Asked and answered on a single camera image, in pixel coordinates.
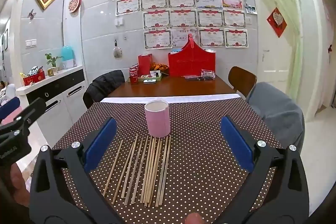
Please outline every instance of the red basket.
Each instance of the red basket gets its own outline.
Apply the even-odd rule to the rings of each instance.
[[[200,48],[188,34],[188,42],[180,52],[168,54],[170,76],[201,75],[201,70],[216,68],[216,54]]]
[[[23,82],[25,83],[25,85],[29,85],[31,82],[37,83],[39,81],[42,81],[43,79],[45,79],[44,70],[40,69],[37,74],[23,78]]]

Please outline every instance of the pink cup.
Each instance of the pink cup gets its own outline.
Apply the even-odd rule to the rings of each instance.
[[[170,133],[169,104],[155,100],[145,104],[148,132],[153,137],[162,138]]]

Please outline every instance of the red box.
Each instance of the red box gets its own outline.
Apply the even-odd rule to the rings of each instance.
[[[25,85],[29,85],[31,82],[37,83],[39,81],[42,81],[43,79],[45,79],[44,70],[40,69],[37,74],[23,78],[23,82],[25,83]]]
[[[148,75],[153,64],[152,54],[142,54],[138,56],[139,75]]]
[[[188,42],[180,52],[168,54],[170,76],[201,75],[202,69],[216,69],[216,53],[200,48],[188,34]]]

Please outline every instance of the metal screw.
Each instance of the metal screw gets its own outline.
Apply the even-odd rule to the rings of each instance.
[[[48,150],[48,146],[47,145],[43,145],[42,147],[41,147],[41,151],[42,152],[45,152],[45,151],[47,151]]]
[[[296,151],[296,146],[293,145],[293,144],[291,144],[291,145],[289,146],[289,149],[292,150],[292,151]]]
[[[77,147],[79,147],[80,145],[81,145],[80,142],[73,142],[73,143],[71,144],[71,147],[72,147],[72,148],[77,148]]]
[[[266,146],[266,143],[265,143],[263,140],[258,141],[257,144],[258,144],[260,147],[265,147],[265,146]]]

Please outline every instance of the white cabinet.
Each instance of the white cabinet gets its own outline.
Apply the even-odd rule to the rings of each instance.
[[[73,123],[77,122],[87,110],[83,102],[83,95],[86,89],[86,82],[83,81],[62,93]]]
[[[59,94],[46,102],[44,114],[37,119],[46,141],[53,147],[58,140],[70,129],[73,122],[70,118],[63,94]]]

